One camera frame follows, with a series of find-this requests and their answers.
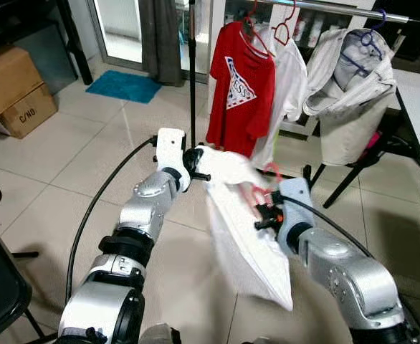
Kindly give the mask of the white shirt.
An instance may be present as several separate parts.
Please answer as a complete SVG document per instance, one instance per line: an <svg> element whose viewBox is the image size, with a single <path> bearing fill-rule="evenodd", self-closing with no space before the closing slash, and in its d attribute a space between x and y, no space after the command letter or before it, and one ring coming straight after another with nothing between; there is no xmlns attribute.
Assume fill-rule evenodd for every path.
<svg viewBox="0 0 420 344"><path fill-rule="evenodd" d="M275 302L293 309L289 261L271 229L256 230L259 219L249 209L237 184L261 184L262 174L237 152L207 146L198 164L199 173L209 174L206 213L219 263L227 282L237 294Z"/></svg>

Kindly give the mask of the grey curtain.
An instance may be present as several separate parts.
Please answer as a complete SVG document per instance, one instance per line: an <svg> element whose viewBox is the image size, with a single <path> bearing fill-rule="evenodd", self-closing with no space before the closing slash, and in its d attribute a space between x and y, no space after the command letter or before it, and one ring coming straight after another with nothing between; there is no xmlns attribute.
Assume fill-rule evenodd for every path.
<svg viewBox="0 0 420 344"><path fill-rule="evenodd" d="M162 85L183 86L175 0L138 0L142 67Z"/></svg>

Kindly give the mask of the steel clothes rail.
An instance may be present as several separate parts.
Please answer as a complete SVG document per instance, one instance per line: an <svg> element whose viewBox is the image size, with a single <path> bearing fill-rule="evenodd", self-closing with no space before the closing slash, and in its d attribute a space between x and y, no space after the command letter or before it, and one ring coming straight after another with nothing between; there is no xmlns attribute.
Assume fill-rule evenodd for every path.
<svg viewBox="0 0 420 344"><path fill-rule="evenodd" d="M318 12L331 14L350 14L350 16L361 16L365 19L380 19L399 24L420 24L420 19L402 16L402 14L381 13L381 11L357 9L356 7L343 6L343 4L332 4L328 2L318 2L314 0L253 0L265 4L284 4L298 9L310 9Z"/></svg>

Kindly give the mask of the small pink object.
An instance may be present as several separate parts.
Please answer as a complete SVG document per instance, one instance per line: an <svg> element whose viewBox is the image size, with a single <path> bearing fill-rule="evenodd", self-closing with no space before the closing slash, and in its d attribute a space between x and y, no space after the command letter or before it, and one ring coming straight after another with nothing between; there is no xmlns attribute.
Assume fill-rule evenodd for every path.
<svg viewBox="0 0 420 344"><path fill-rule="evenodd" d="M364 148L363 153L361 154L361 156L364 156L366 154L368 154L368 152L371 150L371 148L377 144L377 142L379 141L379 138L381 137L381 134L379 132L375 132L372 136L371 139L368 141L366 147Z"/></svg>

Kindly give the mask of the black tall cabinet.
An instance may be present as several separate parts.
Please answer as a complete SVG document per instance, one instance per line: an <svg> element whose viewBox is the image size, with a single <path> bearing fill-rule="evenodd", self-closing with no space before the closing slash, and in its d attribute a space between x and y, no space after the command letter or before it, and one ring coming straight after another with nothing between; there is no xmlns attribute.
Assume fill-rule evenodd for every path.
<svg viewBox="0 0 420 344"><path fill-rule="evenodd" d="M420 19L420 0L391 0L395 14L403 14L411 19ZM420 56L420 25L407 24L402 27L404 41L396 50L398 58L416 60Z"/></svg>

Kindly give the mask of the teal floor mat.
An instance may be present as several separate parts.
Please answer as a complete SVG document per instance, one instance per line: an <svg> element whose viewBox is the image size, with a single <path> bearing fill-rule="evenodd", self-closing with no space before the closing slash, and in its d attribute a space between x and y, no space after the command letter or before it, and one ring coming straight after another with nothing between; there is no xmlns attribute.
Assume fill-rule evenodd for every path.
<svg viewBox="0 0 420 344"><path fill-rule="evenodd" d="M161 88L160 83L145 76L106 71L87 87L86 92L138 104L148 104Z"/></svg>

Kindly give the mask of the large cardboard box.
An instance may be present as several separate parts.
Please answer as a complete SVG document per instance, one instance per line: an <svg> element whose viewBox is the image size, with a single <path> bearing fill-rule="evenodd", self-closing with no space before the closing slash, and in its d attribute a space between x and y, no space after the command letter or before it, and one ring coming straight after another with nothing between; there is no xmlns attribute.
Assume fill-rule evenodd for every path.
<svg viewBox="0 0 420 344"><path fill-rule="evenodd" d="M0 48L0 114L43 82L39 69L25 49Z"/></svg>

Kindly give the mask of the red printed t-shirt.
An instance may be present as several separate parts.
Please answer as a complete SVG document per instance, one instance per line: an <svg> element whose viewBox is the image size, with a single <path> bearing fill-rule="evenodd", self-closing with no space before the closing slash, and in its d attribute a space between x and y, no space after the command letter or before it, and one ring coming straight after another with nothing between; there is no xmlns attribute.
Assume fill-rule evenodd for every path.
<svg viewBox="0 0 420 344"><path fill-rule="evenodd" d="M256 141L268 134L275 62L242 31L227 23L219 32L209 76L214 83L206 142L224 151L252 156Z"/></svg>

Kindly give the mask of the purple clothes hanger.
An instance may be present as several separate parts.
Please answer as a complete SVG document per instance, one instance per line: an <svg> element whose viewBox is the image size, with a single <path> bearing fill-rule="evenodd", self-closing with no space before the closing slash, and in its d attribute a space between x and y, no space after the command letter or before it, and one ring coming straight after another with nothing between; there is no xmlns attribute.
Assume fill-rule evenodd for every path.
<svg viewBox="0 0 420 344"><path fill-rule="evenodd" d="M383 50L375 42L375 30L386 22L387 13L381 13L381 22L371 27L367 32L348 32L339 50L338 75L339 82L348 83L356 76L368 77L373 68L383 60Z"/></svg>

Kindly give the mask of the black clothes rack frame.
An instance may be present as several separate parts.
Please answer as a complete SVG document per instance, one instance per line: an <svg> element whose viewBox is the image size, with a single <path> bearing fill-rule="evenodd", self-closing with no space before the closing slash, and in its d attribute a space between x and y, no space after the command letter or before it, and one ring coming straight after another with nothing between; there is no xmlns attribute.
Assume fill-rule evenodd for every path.
<svg viewBox="0 0 420 344"><path fill-rule="evenodd" d="M189 109L190 109L190 143L185 144L185 151L196 147L196 0L185 0L188 11L188 49L189 49L189 69L187 80L189 81Z"/></svg>

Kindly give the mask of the white hooded jacket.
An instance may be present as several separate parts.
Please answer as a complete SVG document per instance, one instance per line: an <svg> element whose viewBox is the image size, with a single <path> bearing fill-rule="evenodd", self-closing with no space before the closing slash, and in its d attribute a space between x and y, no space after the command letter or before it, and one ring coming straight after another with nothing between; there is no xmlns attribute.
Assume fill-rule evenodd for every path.
<svg viewBox="0 0 420 344"><path fill-rule="evenodd" d="M320 122L322 163L348 165L361 157L371 136L381 123L391 96L396 94L393 75L394 52L379 32L375 42L383 60L368 77L356 76L339 82L339 50L348 32L368 29L332 29L320 36L318 46L306 65L308 83L304 112Z"/></svg>

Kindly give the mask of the white framed glass door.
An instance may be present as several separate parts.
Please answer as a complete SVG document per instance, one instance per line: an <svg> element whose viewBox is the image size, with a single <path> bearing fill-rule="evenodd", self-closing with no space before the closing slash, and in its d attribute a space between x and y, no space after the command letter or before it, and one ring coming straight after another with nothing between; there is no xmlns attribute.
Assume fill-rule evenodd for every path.
<svg viewBox="0 0 420 344"><path fill-rule="evenodd" d="M109 65L142 69L138 0L86 0L101 57Z"/></svg>

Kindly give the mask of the plain white t-shirt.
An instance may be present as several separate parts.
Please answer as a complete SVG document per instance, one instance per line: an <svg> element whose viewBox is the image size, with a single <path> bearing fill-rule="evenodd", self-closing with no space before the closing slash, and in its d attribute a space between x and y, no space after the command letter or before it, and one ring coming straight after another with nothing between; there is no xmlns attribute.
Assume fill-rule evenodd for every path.
<svg viewBox="0 0 420 344"><path fill-rule="evenodd" d="M257 140L252 152L252 165L257 169L262 169L273 161L275 141L282 122L295 122L302 115L308 83L305 60L295 42L276 42L272 30L265 27L253 40L253 45L258 48L261 43L275 56L275 98L272 111L266 117L268 133Z"/></svg>

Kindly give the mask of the black shelf unit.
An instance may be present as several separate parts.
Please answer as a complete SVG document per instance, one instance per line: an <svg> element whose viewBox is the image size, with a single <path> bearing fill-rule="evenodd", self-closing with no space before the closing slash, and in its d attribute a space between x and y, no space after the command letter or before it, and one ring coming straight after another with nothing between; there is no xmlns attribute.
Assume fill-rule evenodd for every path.
<svg viewBox="0 0 420 344"><path fill-rule="evenodd" d="M58 42L68 52L68 60L82 81L91 85L93 75L70 0L0 0L0 48L48 26L58 29Z"/></svg>

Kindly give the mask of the red plastic hanger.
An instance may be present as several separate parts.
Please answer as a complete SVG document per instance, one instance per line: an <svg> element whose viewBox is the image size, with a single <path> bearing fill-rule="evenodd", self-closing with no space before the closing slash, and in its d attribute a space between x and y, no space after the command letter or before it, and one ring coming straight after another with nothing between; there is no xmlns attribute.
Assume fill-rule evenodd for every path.
<svg viewBox="0 0 420 344"><path fill-rule="evenodd" d="M264 43L264 39L259 41L260 46L255 44L256 37L259 36L258 29L255 27L254 14L258 9L258 0L246 0L252 4L246 4L243 9L237 13L240 18L240 27L242 28L242 37L249 49L259 56L259 58L270 59L270 51Z"/></svg>
<svg viewBox="0 0 420 344"><path fill-rule="evenodd" d="M262 183L254 183L253 181L242 181L237 184L242 198L257 219L279 219L279 209L273 201L273 190L266 187L265 180L262 177Z"/></svg>
<svg viewBox="0 0 420 344"><path fill-rule="evenodd" d="M289 11L285 14L285 18L272 28L273 39L282 46L286 46L292 38L290 22L297 12L295 1L288 2L287 4L289 6Z"/></svg>

